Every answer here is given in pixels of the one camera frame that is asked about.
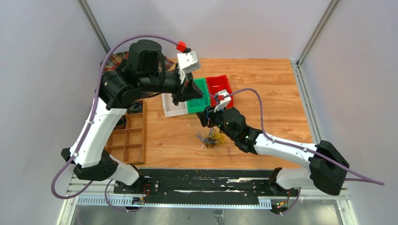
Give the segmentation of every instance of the metal floor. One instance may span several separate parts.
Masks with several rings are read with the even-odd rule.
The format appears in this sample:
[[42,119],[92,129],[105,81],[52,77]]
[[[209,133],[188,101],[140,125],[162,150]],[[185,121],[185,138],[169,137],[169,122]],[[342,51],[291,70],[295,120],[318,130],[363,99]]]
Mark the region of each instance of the metal floor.
[[335,200],[304,200],[278,217],[268,210],[142,208],[121,213],[108,206],[76,206],[73,225],[342,225]]

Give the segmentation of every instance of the red connector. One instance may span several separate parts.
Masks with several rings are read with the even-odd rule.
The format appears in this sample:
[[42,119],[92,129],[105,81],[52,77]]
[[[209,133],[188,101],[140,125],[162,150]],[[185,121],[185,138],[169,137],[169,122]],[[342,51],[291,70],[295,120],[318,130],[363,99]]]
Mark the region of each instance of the red connector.
[[186,43],[179,41],[176,49],[183,53],[186,50]]

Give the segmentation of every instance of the plastic bin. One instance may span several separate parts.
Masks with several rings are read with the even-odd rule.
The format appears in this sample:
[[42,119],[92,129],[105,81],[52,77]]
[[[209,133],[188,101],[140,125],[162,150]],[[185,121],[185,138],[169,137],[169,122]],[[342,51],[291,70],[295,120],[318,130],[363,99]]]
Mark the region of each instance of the plastic bin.
[[193,99],[187,101],[188,113],[203,112],[206,106],[210,105],[210,96],[208,95],[206,80],[198,78],[193,80],[196,85],[202,90],[203,97],[201,99]]
[[[213,96],[215,96],[217,92],[224,89],[226,89],[229,94],[232,93],[227,75],[206,77],[206,83],[209,93]],[[210,98],[210,104],[211,106],[217,105],[217,102],[214,97]],[[234,106],[234,97],[231,96],[231,102],[227,105],[227,108],[231,108],[233,106]]]
[[186,102],[180,102],[177,106],[173,103],[171,94],[162,94],[163,110],[166,117],[188,114]]

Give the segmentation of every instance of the metal post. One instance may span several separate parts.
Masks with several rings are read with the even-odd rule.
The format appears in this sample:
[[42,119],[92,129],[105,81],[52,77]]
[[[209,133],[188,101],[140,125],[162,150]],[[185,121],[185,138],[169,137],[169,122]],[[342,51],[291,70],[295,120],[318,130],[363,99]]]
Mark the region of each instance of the metal post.
[[309,51],[311,50],[312,46],[314,45],[314,43],[316,42],[316,40],[318,39],[320,33],[322,32],[323,28],[325,27],[326,23],[328,22],[330,16],[332,15],[332,13],[335,11],[338,3],[340,2],[340,0],[332,0],[329,5],[328,8],[326,9],[325,13],[322,16],[322,19],[319,21],[318,25],[315,28],[315,31],[313,32],[311,38],[309,39],[306,47],[304,48],[303,52],[300,55],[300,58],[297,60],[297,65],[300,67],[303,62],[306,60],[306,57],[309,53]]
[[101,46],[104,49],[105,53],[108,53],[110,51],[110,48],[109,48],[109,45],[107,43],[107,40],[105,39],[104,34],[102,33],[97,21],[95,20],[95,17],[92,14],[92,11],[91,11],[87,1],[86,0],[77,0],[77,2],[79,3],[79,5],[82,8],[84,14],[86,15],[87,20],[90,23],[92,29],[94,30],[95,35],[97,35],[99,43],[101,44]]

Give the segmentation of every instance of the red bin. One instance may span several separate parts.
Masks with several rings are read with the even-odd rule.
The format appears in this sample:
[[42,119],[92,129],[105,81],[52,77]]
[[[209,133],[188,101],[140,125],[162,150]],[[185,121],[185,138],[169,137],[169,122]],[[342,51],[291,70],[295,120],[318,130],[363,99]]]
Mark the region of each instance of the red bin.
[[[227,90],[229,94],[232,93],[227,75],[206,77],[206,84],[210,95],[215,96],[217,92],[224,89]],[[210,105],[211,106],[217,105],[217,102],[214,97],[210,97]],[[231,96],[231,101],[230,103],[228,103],[227,108],[231,108],[233,106],[234,106],[234,97]]]

